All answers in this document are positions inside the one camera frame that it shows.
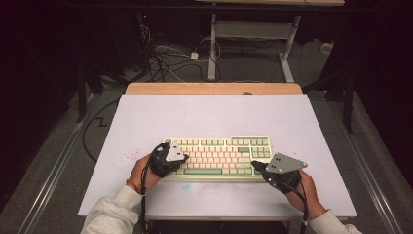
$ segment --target green spacebar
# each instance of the green spacebar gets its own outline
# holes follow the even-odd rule
[[[185,169],[186,175],[222,175],[221,169]]]

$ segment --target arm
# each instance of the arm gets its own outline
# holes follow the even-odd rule
[[[301,182],[303,184],[305,195],[307,197],[308,209],[309,209],[309,223],[313,230],[318,234],[336,233],[336,234],[357,234],[359,232],[354,226],[348,224],[343,225],[340,220],[330,210],[326,210],[325,207],[319,201],[317,196],[316,186],[313,179],[300,170]],[[304,195],[301,185],[297,187],[299,193]],[[285,194],[289,203],[297,210],[303,212],[304,205],[298,196],[289,192]]]
[[[149,156],[136,161],[131,177],[114,198],[100,199],[89,211],[82,233],[132,233],[137,224],[137,206],[142,196],[141,173]],[[149,168],[145,181],[146,191],[154,187],[160,178]]]

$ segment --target gray sleeve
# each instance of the gray sleeve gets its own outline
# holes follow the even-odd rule
[[[101,198],[89,211],[82,233],[132,233],[142,197],[124,185],[114,198]]]
[[[309,223],[317,234],[361,234],[353,225],[341,223],[331,210],[310,220]]]

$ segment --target keyboard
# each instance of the keyboard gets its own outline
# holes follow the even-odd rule
[[[163,180],[265,182],[251,161],[271,161],[271,143],[267,136],[164,140],[169,144],[174,141],[189,159]]]

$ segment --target desk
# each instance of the desk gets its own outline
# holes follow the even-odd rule
[[[244,92],[255,95],[238,95]],[[245,125],[250,119],[255,123]],[[135,160],[152,151],[163,138],[178,134],[269,136],[273,152],[309,164],[306,172],[316,181],[322,203],[339,217],[357,215],[310,102],[297,85],[204,83],[130,84],[119,103],[79,215],[86,215],[99,198],[115,195]],[[266,183],[160,181],[147,194],[146,217],[151,220],[295,220],[301,216]]]
[[[343,6],[344,0],[197,0],[202,2],[217,3],[245,3],[245,4],[270,4],[270,5],[300,5],[300,6]],[[282,71],[286,82],[294,82],[288,65],[288,55],[294,42],[295,33],[301,16],[295,16],[293,23],[267,23],[267,22],[236,22],[218,21],[216,14],[212,14],[210,33],[210,56],[208,66],[209,81],[215,80],[216,66],[216,37],[243,37],[243,38],[265,38],[286,39],[283,53],[279,54]]]

